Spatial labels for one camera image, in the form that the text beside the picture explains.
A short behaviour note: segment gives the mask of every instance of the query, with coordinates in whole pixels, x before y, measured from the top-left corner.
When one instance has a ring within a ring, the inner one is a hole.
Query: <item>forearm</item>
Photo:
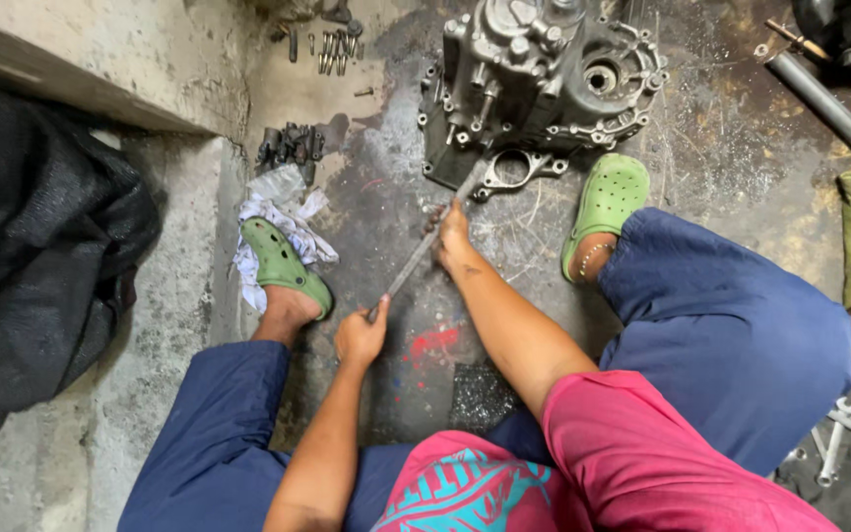
[[[264,530],[339,530],[357,475],[364,367],[341,366],[291,456]]]
[[[538,420],[556,381],[598,371],[569,334],[517,294],[470,244],[450,253],[447,262],[485,350]]]

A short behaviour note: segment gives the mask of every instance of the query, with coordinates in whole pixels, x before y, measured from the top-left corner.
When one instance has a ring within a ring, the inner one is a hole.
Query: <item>concrete wall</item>
[[[265,28],[242,0],[0,0],[0,76],[141,127],[238,140]]]

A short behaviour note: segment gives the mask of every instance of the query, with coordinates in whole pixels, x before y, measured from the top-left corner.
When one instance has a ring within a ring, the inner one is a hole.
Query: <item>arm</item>
[[[556,322],[530,304],[475,251],[455,201],[440,232],[439,259],[471,314],[481,343],[504,378],[541,420],[544,399],[561,377],[598,371]]]
[[[357,476],[360,387],[383,348],[390,299],[383,296],[376,322],[369,310],[340,323],[334,342],[340,368],[317,415],[291,456],[265,518],[265,532],[339,530]]]

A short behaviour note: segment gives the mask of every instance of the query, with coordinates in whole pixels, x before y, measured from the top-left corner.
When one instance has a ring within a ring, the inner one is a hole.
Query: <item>white rag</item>
[[[304,205],[297,207],[297,210],[294,210],[297,205],[290,203],[278,209],[272,200],[264,199],[257,192],[253,192],[252,199],[243,202],[241,211],[238,213],[238,220],[241,223],[252,216],[260,216],[271,222],[285,234],[301,257],[303,264],[311,264],[318,260],[339,262],[340,256],[334,248],[307,226],[307,220],[324,208],[328,201],[324,191],[317,188],[307,197]],[[254,251],[242,239],[241,234],[238,236],[238,251],[231,261],[235,263],[235,267],[242,275],[242,297],[259,312],[265,313],[267,297],[256,280],[258,258],[254,256]]]

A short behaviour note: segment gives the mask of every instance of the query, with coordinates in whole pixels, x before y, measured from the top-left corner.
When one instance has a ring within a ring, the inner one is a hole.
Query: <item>stained floor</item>
[[[288,120],[329,125],[330,153],[317,186],[331,202],[312,223],[341,256],[339,265],[321,269],[337,307],[332,319],[305,335],[276,448],[296,443],[323,398],[335,368],[339,319],[376,300],[416,245],[429,206],[449,197],[420,172],[419,79],[438,57],[443,22],[470,5],[352,3],[366,23],[366,54],[345,78],[318,76],[303,52],[291,65],[284,46],[255,68],[254,79],[264,83],[250,83],[249,153],[264,126]],[[615,9],[603,6],[610,14]],[[659,36],[671,79],[656,98],[653,122],[619,151],[649,167],[650,205],[762,253],[840,300],[842,221],[834,179],[851,168],[851,152],[753,54],[761,43],[772,51],[783,47],[762,22],[791,23],[787,6],[647,0],[638,13],[622,13]],[[301,35],[332,28],[317,21]],[[367,85],[373,97],[353,97]],[[851,89],[838,94],[851,108]],[[572,161],[560,180],[531,182],[468,210],[479,251],[594,357],[619,323],[599,295],[563,281],[558,254],[596,156]],[[514,407],[440,270],[423,264],[391,315],[384,353],[364,394],[362,443],[416,441],[450,426],[480,432]]]

